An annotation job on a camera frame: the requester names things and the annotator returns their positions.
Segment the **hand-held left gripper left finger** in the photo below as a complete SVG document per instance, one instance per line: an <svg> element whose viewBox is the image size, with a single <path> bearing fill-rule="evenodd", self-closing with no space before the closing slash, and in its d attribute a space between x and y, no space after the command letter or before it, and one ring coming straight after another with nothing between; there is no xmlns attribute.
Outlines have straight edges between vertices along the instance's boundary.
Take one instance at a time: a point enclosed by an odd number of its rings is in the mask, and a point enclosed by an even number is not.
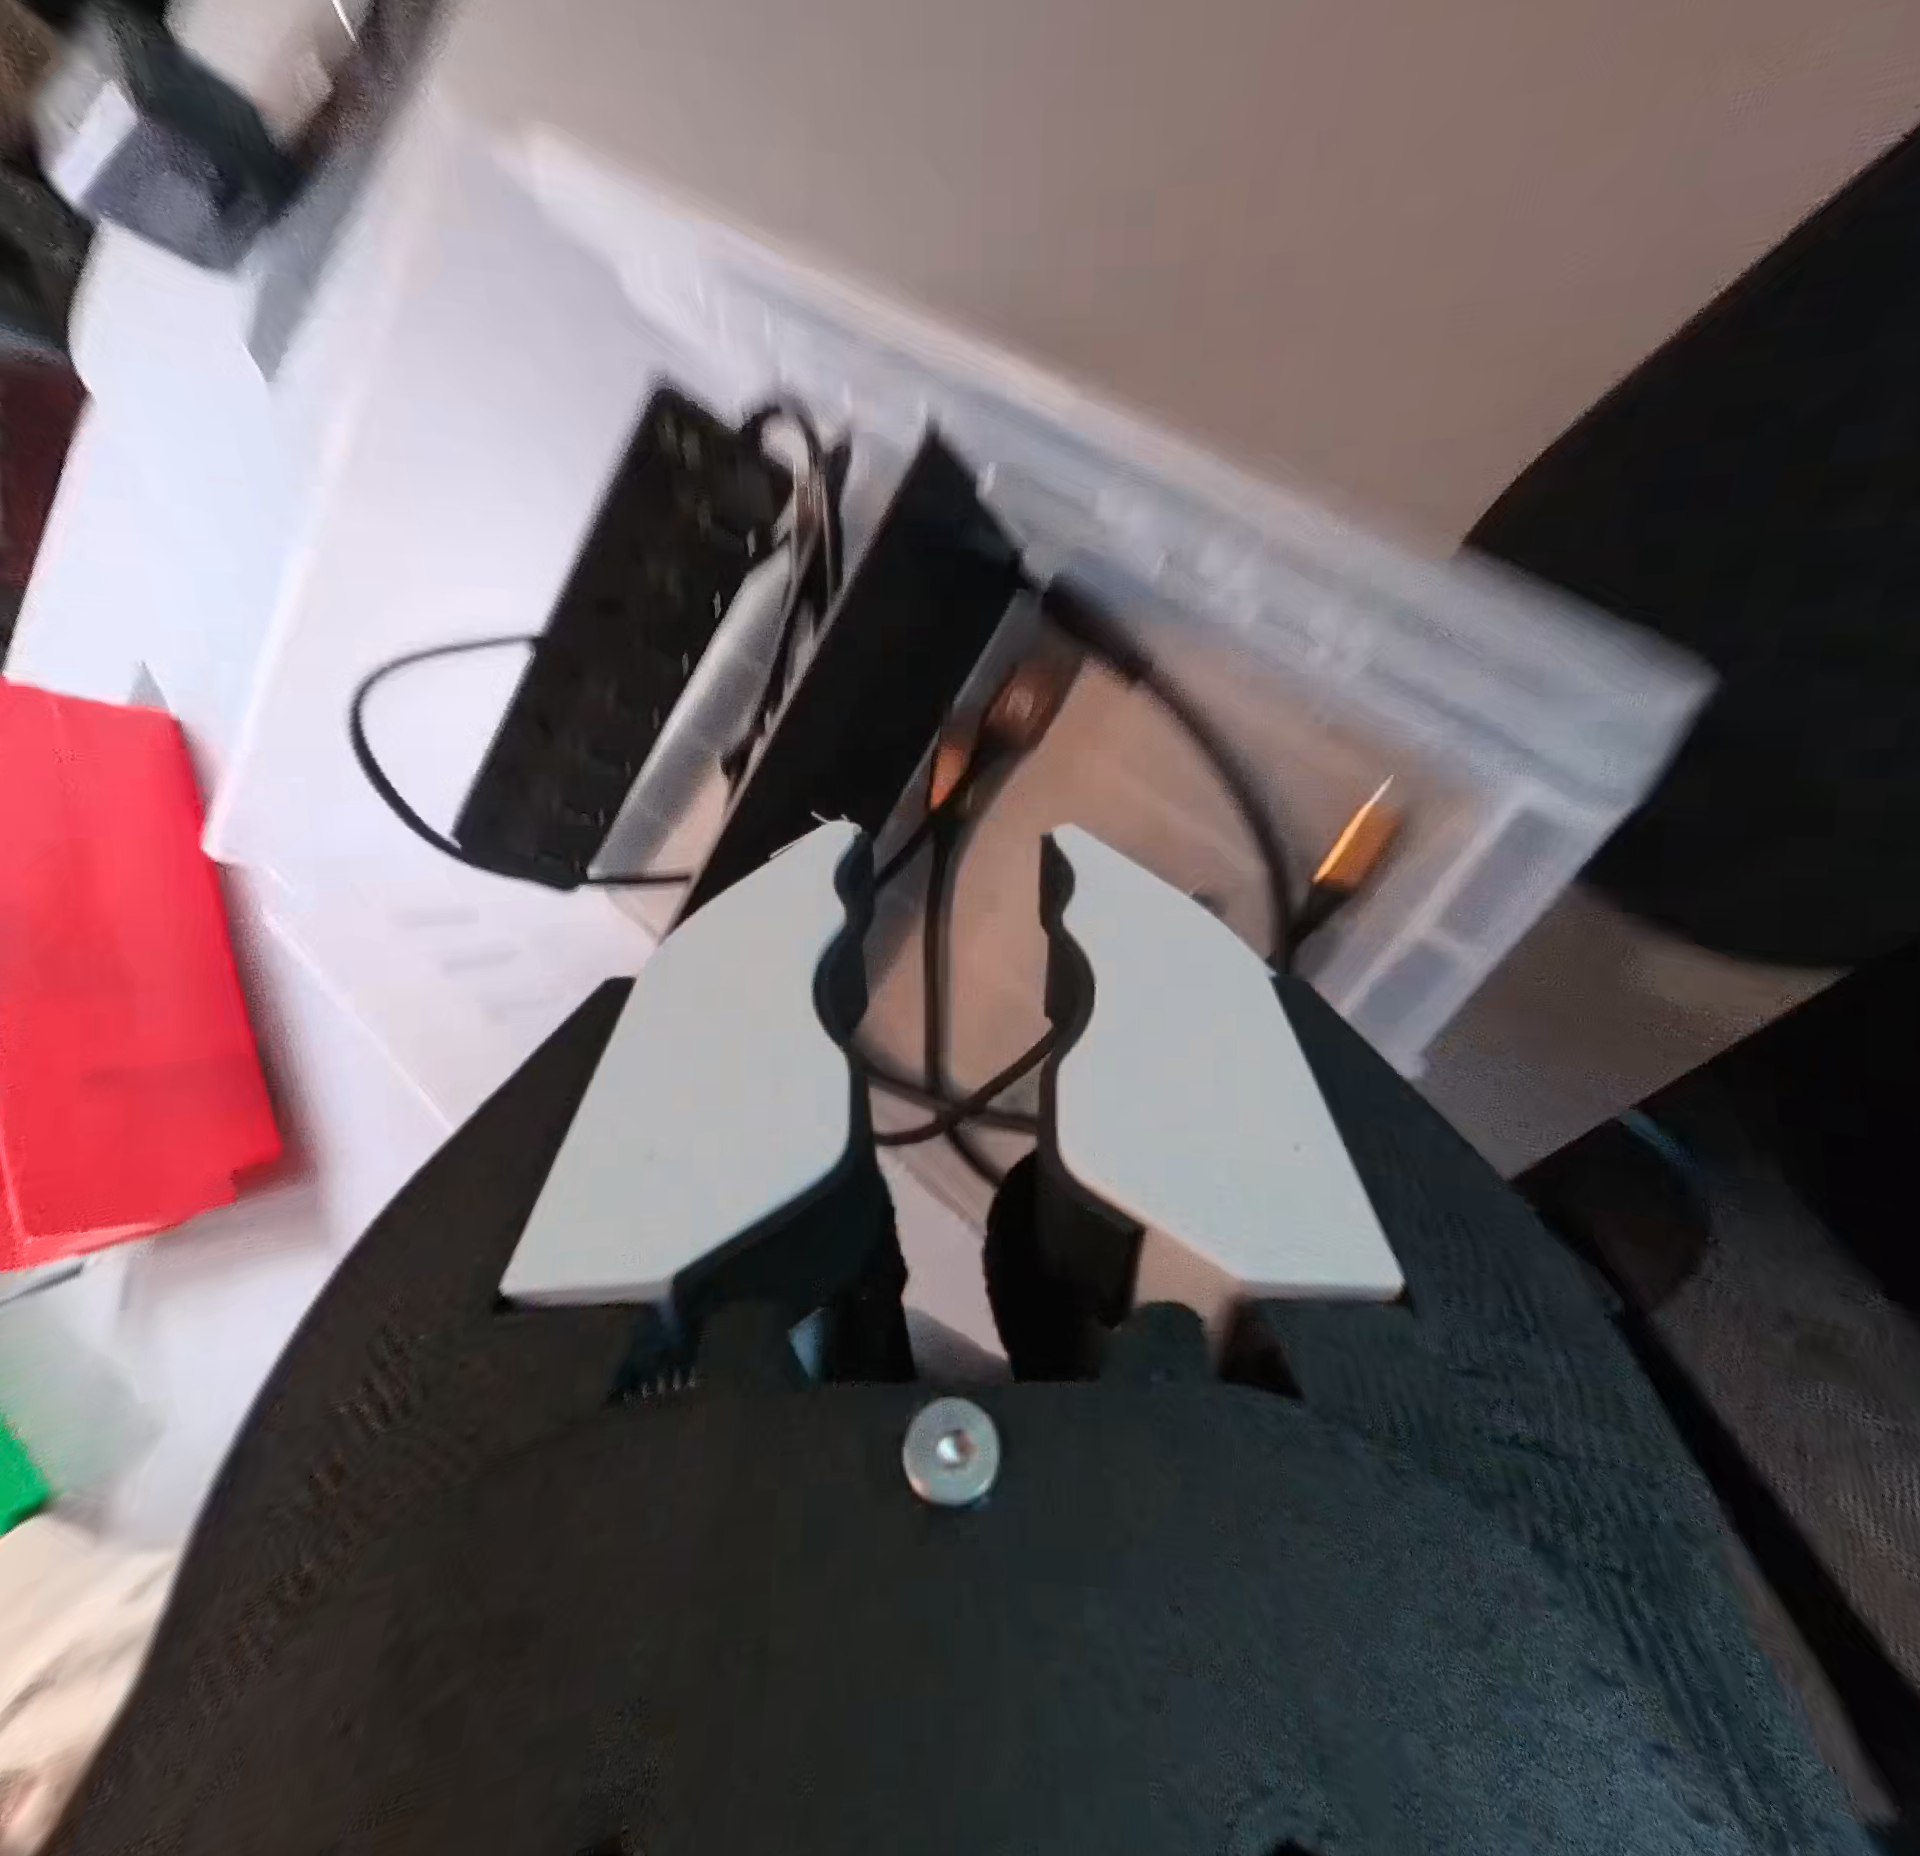
<svg viewBox="0 0 1920 1856"><path fill-rule="evenodd" d="M684 919L637 974L507 1261L521 1309L818 1309L867 1253L875 1183L852 1040L869 1010L875 853L820 823ZM811 1240L796 1225L815 1216ZM775 1269L772 1253L794 1256Z"/></svg>

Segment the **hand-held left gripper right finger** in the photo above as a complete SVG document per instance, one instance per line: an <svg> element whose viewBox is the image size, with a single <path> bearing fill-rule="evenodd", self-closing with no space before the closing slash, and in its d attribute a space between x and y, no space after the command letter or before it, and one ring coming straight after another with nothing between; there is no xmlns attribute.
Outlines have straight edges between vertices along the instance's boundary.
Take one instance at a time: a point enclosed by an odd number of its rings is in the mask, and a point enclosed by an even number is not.
<svg viewBox="0 0 1920 1856"><path fill-rule="evenodd" d="M1266 961L1079 827L1043 840L1040 922L1045 1269L1090 1305L1401 1299Z"/></svg>

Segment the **clear plastic bin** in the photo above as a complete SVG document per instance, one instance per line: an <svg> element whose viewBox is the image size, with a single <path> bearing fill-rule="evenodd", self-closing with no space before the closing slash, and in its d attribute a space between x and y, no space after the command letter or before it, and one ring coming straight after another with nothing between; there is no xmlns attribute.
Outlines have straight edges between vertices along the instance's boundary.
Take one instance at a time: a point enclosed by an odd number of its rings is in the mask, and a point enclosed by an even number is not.
<svg viewBox="0 0 1920 1856"><path fill-rule="evenodd" d="M1161 602L1271 679L1296 835L1332 737L1413 832L1309 951L1405 1077L1641 799L1706 669L1482 563L1391 545L885 297L829 280L548 133L431 121L244 269L289 451L283 585L208 847L444 1124L643 951L609 897L438 857L367 786L350 698L419 647L546 626L648 394L794 394L855 439L852 547L938 429L1037 572Z"/></svg>

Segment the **black USB hub with switches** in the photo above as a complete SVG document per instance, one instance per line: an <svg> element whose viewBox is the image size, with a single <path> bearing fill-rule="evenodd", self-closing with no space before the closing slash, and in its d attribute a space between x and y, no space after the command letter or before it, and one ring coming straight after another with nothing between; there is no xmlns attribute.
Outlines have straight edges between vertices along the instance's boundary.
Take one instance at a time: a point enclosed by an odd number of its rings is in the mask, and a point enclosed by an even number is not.
<svg viewBox="0 0 1920 1856"><path fill-rule="evenodd" d="M593 880L736 594L775 547L796 473L764 410L652 392L605 482L454 840L550 888Z"/></svg>

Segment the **red plastic bin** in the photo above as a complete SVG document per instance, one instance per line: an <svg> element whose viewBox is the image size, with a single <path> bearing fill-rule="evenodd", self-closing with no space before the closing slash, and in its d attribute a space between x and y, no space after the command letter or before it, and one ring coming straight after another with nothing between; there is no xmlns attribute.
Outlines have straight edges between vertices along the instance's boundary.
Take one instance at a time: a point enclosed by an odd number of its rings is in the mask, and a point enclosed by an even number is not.
<svg viewBox="0 0 1920 1856"><path fill-rule="evenodd" d="M231 1205L283 1153L173 716L2 686L2 1269Z"/></svg>

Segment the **person's black printed shirt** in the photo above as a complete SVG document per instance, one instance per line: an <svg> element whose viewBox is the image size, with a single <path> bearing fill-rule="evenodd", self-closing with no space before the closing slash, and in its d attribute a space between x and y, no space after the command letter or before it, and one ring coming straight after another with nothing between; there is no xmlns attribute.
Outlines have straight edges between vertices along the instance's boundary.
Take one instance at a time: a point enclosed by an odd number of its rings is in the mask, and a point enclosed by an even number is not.
<svg viewBox="0 0 1920 1856"><path fill-rule="evenodd" d="M1917 942L1919 134L1563 431L1466 545L1712 669L1582 883L1754 963Z"/></svg>

